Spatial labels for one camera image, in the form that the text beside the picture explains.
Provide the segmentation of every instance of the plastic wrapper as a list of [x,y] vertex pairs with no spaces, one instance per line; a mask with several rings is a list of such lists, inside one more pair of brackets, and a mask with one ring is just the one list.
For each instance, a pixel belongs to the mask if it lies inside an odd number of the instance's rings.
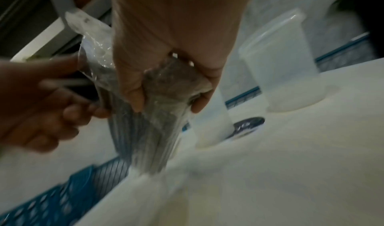
[[144,73],[144,111],[135,113],[119,93],[112,62],[111,28],[77,10],[67,13],[70,27],[83,40],[81,71],[96,85],[104,107],[111,108],[112,139],[118,154],[139,172],[161,171],[188,119],[190,105],[200,93],[212,89],[194,67],[174,57]]

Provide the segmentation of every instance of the person's left hand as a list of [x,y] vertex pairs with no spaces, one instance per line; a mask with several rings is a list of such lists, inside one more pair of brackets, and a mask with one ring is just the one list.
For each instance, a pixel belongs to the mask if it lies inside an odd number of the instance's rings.
[[77,57],[14,63],[0,60],[0,146],[49,152],[59,140],[78,134],[92,116],[110,112],[65,88],[55,79],[77,70]]

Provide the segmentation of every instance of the transparent plastic packaging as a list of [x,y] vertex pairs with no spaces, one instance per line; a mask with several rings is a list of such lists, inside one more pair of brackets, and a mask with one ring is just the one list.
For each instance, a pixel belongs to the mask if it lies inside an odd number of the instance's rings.
[[252,76],[275,112],[296,110],[325,97],[319,71],[294,9],[257,30],[240,47]]
[[197,148],[216,145],[234,132],[235,127],[219,88],[207,106],[189,120],[189,124],[197,136]]
[[101,103],[112,109],[108,120],[118,154],[140,173],[161,171],[185,125],[192,101],[212,89],[195,68],[169,57],[144,73],[144,111],[135,113],[120,96],[112,62],[111,28],[81,10],[67,13],[70,27],[83,40],[80,70],[96,85]]

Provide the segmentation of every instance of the skin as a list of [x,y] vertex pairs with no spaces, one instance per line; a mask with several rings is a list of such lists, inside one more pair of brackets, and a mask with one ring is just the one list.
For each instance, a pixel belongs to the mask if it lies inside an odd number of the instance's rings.
[[48,79],[77,70],[76,56],[28,63],[0,61],[0,145],[36,152],[54,150],[72,139],[92,116],[107,118],[108,110]]
[[[113,55],[121,93],[136,112],[143,71],[170,53],[191,60],[217,87],[248,0],[112,0]],[[214,90],[192,105],[201,111]]]

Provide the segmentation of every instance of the blue basket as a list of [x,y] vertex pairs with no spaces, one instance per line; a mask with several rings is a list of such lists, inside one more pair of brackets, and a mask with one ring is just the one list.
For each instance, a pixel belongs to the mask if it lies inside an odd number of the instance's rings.
[[[316,59],[321,71],[373,60],[364,36]],[[255,87],[226,102],[228,109],[261,94]],[[100,166],[89,166],[73,174],[68,182],[55,186],[25,204],[0,216],[0,226],[70,226],[128,175],[129,164],[114,158]]]

